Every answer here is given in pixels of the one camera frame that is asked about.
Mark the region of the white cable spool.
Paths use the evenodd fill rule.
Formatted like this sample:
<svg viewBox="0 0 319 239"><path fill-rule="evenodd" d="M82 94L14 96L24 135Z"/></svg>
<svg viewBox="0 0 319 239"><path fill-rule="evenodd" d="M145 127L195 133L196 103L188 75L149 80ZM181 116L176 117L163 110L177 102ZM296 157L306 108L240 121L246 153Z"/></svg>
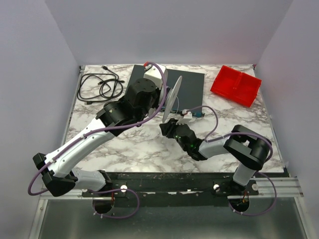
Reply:
<svg viewBox="0 0 319 239"><path fill-rule="evenodd" d="M162 123L165 123L165 121L167 120L167 118L172 110L172 107L173 107L174 102L177 98L177 94L179 92L181 83L182 83L182 76L179 76L174 87L169 90L169 93L166 96L165 103L164 103L165 111L164 111L164 114L162 117Z"/></svg>

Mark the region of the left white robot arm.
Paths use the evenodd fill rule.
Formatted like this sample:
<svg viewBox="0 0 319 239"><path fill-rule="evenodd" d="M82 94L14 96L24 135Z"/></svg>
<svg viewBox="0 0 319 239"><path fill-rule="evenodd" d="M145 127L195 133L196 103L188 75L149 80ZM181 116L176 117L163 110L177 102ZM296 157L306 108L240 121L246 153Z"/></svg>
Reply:
<svg viewBox="0 0 319 239"><path fill-rule="evenodd" d="M72 189L105 188L110 180L104 171L83 171L75 166L100 145L154 118L164 104L166 92L166 77L137 79L123 97L106 103L74 138L47 155L36 154L33 161L46 190L59 197Z"/></svg>

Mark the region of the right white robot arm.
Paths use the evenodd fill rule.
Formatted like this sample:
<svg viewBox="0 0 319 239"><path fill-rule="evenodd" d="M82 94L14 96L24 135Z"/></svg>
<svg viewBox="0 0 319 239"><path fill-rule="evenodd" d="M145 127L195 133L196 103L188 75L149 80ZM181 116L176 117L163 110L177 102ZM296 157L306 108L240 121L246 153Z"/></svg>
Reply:
<svg viewBox="0 0 319 239"><path fill-rule="evenodd" d="M230 133L208 141L198 138L188 125L178 124L176 119L159 126L162 136L174 139L196 161L228 153L235 157L240 164L226 184L232 191L244 191L250 179L273 155L269 139L239 124Z"/></svg>

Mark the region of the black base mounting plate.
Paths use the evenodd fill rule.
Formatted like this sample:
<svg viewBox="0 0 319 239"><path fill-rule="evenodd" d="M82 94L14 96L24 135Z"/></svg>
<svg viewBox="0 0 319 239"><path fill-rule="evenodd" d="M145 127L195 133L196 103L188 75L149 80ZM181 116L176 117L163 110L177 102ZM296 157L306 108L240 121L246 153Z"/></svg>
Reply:
<svg viewBox="0 0 319 239"><path fill-rule="evenodd" d="M136 199L142 207L227 206L229 199L259 194L251 179L243 188L235 186L231 173L109 173L104 194L82 193L84 198L116 207L133 207Z"/></svg>

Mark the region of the red plastic bin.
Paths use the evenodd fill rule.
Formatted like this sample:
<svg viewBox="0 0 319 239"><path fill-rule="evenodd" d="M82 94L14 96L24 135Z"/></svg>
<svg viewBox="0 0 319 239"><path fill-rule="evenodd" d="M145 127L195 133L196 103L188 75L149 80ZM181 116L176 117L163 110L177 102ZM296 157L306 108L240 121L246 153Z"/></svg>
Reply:
<svg viewBox="0 0 319 239"><path fill-rule="evenodd" d="M245 107L251 107L262 80L223 65L210 91Z"/></svg>

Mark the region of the aluminium rail frame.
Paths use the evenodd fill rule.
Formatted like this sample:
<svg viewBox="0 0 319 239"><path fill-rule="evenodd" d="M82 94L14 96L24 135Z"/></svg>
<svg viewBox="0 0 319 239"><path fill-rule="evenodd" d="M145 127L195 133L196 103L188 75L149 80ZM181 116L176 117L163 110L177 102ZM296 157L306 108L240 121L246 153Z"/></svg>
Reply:
<svg viewBox="0 0 319 239"><path fill-rule="evenodd" d="M82 197L88 189L59 197L46 192L40 195L30 238L304 238L298 179L269 173L253 180L257 196L229 199L220 207L142 207L139 199L133 207L116 207Z"/></svg>

